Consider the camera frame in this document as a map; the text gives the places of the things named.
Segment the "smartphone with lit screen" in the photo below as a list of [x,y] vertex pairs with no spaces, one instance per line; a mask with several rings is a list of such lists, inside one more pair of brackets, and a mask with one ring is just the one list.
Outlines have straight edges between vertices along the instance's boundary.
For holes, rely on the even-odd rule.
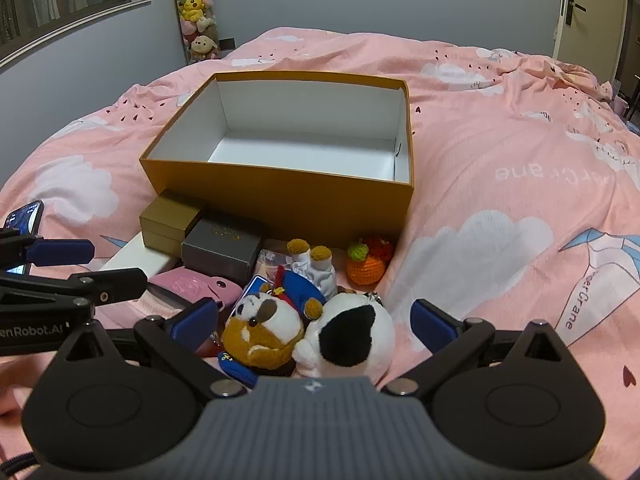
[[27,205],[11,211],[4,220],[5,229],[14,229],[21,235],[39,233],[39,226],[43,214],[44,203],[42,200],[35,200]]

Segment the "white black round plush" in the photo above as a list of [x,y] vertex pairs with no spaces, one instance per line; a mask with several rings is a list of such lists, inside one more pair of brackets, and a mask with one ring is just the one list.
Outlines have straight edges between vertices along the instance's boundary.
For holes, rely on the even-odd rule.
[[377,384],[395,349],[392,317],[374,292],[340,292],[294,347],[296,373],[309,378],[364,376]]

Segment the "dark grey gift box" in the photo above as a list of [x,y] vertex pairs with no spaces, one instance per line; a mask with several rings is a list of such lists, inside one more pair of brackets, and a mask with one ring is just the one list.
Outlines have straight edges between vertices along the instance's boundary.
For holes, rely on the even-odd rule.
[[201,219],[181,244],[187,269],[244,286],[254,274],[264,238],[257,232]]

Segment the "white rectangular box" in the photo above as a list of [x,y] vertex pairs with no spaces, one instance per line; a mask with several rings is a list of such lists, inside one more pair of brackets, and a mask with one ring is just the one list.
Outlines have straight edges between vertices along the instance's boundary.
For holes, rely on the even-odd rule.
[[147,248],[143,243],[141,233],[138,233],[119,252],[102,266],[102,271],[122,270],[128,268],[138,268],[142,270],[147,278],[172,269],[177,263],[177,258],[171,255],[158,252],[155,249]]

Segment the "brown white dog plush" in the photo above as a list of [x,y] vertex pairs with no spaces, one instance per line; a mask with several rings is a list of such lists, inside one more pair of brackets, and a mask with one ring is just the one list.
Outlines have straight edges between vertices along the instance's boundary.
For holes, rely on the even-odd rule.
[[325,303],[314,284],[279,266],[272,287],[236,303],[227,318],[218,354],[224,374],[249,389],[259,377],[291,375],[294,347]]

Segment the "hanging stack of plush toys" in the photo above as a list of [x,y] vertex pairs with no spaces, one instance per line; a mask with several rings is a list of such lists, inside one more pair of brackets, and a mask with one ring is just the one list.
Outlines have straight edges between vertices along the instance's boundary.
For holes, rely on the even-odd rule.
[[214,0],[176,0],[186,62],[194,64],[220,53]]

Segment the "wall power socket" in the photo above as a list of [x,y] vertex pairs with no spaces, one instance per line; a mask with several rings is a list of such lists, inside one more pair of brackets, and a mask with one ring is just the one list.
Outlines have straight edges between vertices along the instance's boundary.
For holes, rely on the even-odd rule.
[[221,51],[232,51],[235,49],[235,40],[233,38],[221,39],[218,44]]

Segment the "illustrated card packet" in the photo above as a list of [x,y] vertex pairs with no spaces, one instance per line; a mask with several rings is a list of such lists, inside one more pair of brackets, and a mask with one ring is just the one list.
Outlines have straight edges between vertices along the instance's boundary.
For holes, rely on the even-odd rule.
[[256,260],[255,274],[273,283],[279,266],[283,266],[285,270],[292,270],[296,262],[297,257],[293,256],[286,248],[282,252],[262,249]]

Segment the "large orange cardboard box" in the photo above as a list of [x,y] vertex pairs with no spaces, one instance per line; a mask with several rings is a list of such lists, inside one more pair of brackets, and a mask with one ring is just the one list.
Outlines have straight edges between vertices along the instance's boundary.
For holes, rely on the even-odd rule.
[[397,240],[414,191],[405,81],[313,70],[216,73],[140,159],[171,191],[275,238]]

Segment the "pink cloud-print duvet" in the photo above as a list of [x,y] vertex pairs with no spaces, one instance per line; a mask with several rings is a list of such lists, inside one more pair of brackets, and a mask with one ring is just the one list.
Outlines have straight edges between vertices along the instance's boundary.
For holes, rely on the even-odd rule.
[[44,205],[40,232],[88,238],[107,262],[139,231],[153,190],[139,159],[206,79],[327,70],[408,84],[414,188],[378,293],[396,325],[390,377],[428,358],[409,328],[424,298],[455,318],[555,326],[604,405],[593,463],[639,466],[639,139],[584,68],[504,49],[276,28],[226,58],[132,86],[39,145],[1,191]]

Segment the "blue white card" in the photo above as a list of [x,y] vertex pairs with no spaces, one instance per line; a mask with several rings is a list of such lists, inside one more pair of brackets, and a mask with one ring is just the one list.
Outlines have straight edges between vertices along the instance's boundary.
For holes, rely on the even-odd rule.
[[268,280],[268,278],[264,278],[261,275],[254,275],[250,282],[244,288],[239,300],[238,304],[247,296],[257,295],[260,292],[264,292],[265,290],[269,290],[272,287],[272,281]]

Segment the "orange crochet fruit toy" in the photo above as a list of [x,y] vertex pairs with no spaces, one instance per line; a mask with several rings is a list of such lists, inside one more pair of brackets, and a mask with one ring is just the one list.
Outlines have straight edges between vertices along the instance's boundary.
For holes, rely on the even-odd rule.
[[349,244],[346,273],[358,286],[371,286],[382,280],[395,252],[394,245],[383,237],[368,236]]

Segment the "small gold box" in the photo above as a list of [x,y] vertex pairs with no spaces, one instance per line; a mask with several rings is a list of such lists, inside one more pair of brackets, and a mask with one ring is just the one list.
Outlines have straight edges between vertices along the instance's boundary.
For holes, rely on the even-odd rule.
[[140,214],[146,248],[180,258],[182,242],[200,220],[202,200],[165,190]]

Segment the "pink mini backpack pouch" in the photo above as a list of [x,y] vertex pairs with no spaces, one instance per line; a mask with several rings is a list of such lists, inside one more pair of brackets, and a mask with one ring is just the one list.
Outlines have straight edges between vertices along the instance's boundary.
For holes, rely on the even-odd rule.
[[195,304],[213,299],[219,309],[232,307],[242,295],[242,287],[220,276],[207,276],[185,266],[157,274],[149,279],[152,294],[175,304]]

